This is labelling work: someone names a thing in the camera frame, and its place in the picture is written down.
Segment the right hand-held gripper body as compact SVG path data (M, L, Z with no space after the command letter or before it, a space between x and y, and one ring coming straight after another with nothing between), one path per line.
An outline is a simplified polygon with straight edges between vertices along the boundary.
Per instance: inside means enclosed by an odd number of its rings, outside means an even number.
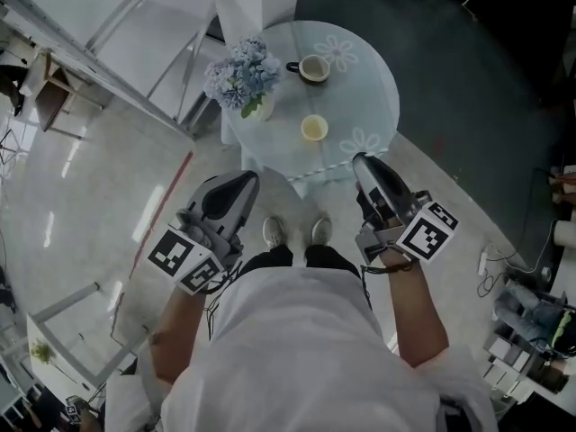
M433 201L428 191L414 193L420 208L406 223L391 227L382 222L367 221L355 237L364 261L370 265L387 249L393 249L407 260L428 264L453 238L459 220L443 205Z

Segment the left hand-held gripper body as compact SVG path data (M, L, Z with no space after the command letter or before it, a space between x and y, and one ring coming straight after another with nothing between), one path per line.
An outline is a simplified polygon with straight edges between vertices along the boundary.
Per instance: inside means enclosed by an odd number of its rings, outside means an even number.
M242 250L238 235L225 239L191 211L181 209L153 234L146 265L190 295L209 295L231 281Z

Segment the yellow cup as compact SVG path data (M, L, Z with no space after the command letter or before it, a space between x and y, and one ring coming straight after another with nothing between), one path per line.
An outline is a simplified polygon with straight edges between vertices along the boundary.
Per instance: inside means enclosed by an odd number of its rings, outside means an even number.
M301 134L306 140L324 140L328 135L328 131L328 122L320 115L308 115L301 122Z

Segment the person's left forearm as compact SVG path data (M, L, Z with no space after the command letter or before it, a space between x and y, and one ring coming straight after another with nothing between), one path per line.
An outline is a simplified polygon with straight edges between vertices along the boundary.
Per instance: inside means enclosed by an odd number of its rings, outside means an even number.
M150 343L159 380L174 384L189 366L205 302L203 293L190 295L178 287L173 290Z

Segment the person's right forearm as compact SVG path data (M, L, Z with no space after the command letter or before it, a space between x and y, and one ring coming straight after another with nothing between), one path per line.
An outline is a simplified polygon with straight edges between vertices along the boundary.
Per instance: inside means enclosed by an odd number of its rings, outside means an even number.
M435 358L449 347L445 326L433 303L428 282L419 263L407 265L394 250L380 254L387 268L400 357L412 367Z

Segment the person's white shoe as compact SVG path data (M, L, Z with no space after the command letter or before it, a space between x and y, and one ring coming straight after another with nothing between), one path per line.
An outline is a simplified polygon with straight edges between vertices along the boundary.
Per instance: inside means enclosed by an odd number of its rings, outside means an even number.
M329 218L319 219L312 227L310 244L312 246L327 246L332 238L332 223Z
M285 246L287 243L283 224L274 216L267 217L264 220L262 234L264 242L268 246L269 250Z

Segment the person's right white shoe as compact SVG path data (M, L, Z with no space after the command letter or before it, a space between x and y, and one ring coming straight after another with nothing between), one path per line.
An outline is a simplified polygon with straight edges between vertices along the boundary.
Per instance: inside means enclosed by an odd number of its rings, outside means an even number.
M319 219L312 227L310 244L312 246L327 246L332 238L332 223L329 218Z

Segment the round glass table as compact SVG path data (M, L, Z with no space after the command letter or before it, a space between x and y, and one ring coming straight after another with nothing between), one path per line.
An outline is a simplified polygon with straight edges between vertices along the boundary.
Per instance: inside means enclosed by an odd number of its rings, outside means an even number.
M259 36L282 64L318 55L330 64L330 75L325 83L311 85L284 70L274 88L274 110L267 121L222 112L221 140L239 146L242 168L269 168L287 179L352 160L358 152L381 155L387 151L400 118L400 96L392 72L367 41L340 26L318 21L284 22ZM328 122L328 135L321 141L302 136L302 120L311 114ZM299 196L305 196L315 185L352 176L352 168L341 167L288 182Z

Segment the blue hydrangea bouquet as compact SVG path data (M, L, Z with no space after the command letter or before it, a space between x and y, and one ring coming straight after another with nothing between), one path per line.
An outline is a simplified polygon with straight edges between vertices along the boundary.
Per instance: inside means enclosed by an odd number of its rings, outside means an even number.
M281 62L260 37L253 36L241 39L227 58L212 62L204 76L206 96L246 119L274 91L280 81Z

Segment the black mug with cream inside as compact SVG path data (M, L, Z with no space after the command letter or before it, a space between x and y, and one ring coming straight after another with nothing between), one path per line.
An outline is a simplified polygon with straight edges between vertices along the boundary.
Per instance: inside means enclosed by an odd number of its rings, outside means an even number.
M330 64L318 55L309 55L300 61L288 62L285 68L288 72L297 74L302 82L311 85L325 83L330 75Z

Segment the person's white shirt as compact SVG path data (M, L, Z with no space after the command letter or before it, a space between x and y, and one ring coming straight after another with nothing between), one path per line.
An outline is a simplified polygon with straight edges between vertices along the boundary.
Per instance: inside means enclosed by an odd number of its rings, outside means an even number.
M498 432L469 350L413 368L347 271L263 268L220 299L210 343L173 385L112 379L105 432Z

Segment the small green plant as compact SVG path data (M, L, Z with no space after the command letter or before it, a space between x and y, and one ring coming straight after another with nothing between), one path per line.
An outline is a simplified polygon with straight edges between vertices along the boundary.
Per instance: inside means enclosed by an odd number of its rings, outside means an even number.
M43 365L53 365L55 353L50 345L44 341L36 340L29 349L31 357L40 361Z

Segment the wooden chair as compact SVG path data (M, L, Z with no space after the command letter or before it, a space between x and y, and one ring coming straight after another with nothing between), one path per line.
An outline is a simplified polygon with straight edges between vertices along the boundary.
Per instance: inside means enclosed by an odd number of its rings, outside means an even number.
M24 112L35 113L38 126L43 132L52 131L76 140L82 140L79 134L62 130L54 126L56 119L62 114L70 114L65 106L71 105L76 98L80 98L102 111L104 105L84 95L78 88L74 88L68 79L72 77L80 84L89 86L89 83L67 70L63 64L57 62L49 49L40 49L28 66L26 77L20 88L25 97Z

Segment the white pillar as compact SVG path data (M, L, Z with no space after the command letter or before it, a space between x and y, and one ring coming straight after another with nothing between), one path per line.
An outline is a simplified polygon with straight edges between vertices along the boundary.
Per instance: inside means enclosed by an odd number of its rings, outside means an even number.
M215 0L227 46L294 18L297 0Z

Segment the white frame table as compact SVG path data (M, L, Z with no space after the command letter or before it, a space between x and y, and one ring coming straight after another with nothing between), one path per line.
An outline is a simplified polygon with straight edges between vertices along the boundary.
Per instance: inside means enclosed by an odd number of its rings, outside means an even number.
M58 399L72 396L89 400L107 380L135 355L149 329L133 317L129 334L114 334L116 305L122 283L91 283L49 307L27 316L30 346L44 341L55 353L54 364L31 357L35 377Z

